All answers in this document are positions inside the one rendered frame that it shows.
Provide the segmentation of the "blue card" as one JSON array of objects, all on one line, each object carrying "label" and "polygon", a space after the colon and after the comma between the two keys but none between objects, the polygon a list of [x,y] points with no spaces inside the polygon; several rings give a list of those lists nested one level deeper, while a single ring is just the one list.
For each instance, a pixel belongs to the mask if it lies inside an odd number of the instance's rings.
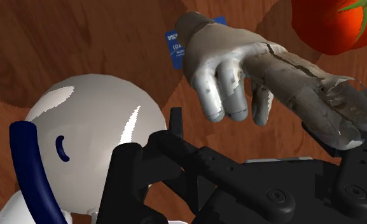
[{"label": "blue card", "polygon": [[[211,18],[196,14],[195,12],[187,13],[177,21],[177,30],[171,30],[165,33],[165,39],[174,69],[181,69],[183,66],[182,59],[184,56],[184,47],[180,44],[180,42],[178,42],[178,35],[183,33],[185,37],[190,37],[193,34],[193,30],[196,26],[201,23],[207,23],[211,21]],[[213,21],[226,25],[226,18],[223,16],[216,17],[213,19]]]}]

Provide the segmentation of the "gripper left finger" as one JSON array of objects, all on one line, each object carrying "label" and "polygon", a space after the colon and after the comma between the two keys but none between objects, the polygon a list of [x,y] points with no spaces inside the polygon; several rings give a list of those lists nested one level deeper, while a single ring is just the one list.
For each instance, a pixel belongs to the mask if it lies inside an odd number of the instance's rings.
[{"label": "gripper left finger", "polygon": [[208,147],[183,140],[181,108],[170,111],[169,129],[154,132],[146,146],[124,143],[112,153],[96,224],[169,224],[145,205],[148,186],[163,182],[182,198],[196,218],[192,224],[228,224],[222,214],[233,204],[227,194],[272,223],[290,221],[295,200],[269,179]]}]

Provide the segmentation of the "red tomato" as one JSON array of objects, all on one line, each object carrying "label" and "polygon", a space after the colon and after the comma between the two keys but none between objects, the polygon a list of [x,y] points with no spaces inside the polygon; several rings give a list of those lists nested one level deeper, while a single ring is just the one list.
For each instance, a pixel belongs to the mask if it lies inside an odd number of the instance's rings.
[{"label": "red tomato", "polygon": [[367,46],[367,0],[291,0],[292,27],[312,49],[338,55]]}]

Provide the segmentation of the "grey glove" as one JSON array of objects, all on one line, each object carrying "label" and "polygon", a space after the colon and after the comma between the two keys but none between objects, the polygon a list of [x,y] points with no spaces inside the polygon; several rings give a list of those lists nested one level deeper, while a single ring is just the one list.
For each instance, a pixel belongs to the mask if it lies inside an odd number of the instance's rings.
[{"label": "grey glove", "polygon": [[327,73],[259,34],[195,11],[180,16],[175,28],[184,75],[210,121],[251,115],[263,126],[277,99],[328,146],[349,150],[363,143],[367,89],[358,80]]}]

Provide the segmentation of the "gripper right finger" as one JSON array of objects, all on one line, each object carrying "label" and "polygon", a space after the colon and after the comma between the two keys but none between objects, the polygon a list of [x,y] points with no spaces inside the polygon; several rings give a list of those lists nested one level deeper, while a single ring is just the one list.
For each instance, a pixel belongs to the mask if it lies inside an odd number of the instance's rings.
[{"label": "gripper right finger", "polygon": [[367,220],[367,132],[360,132],[362,145],[337,150],[322,142],[305,124],[301,126],[329,155],[341,158],[331,192],[333,206],[350,218]]}]

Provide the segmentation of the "white figure with blue band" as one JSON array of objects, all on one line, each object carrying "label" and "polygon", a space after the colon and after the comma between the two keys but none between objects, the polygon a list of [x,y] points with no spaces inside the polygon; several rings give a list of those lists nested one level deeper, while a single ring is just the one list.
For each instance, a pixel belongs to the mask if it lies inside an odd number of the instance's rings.
[{"label": "white figure with blue band", "polygon": [[133,83],[84,74],[54,84],[10,125],[20,189],[0,211],[0,224],[73,224],[96,219],[113,150],[145,145],[166,128],[158,104]]}]

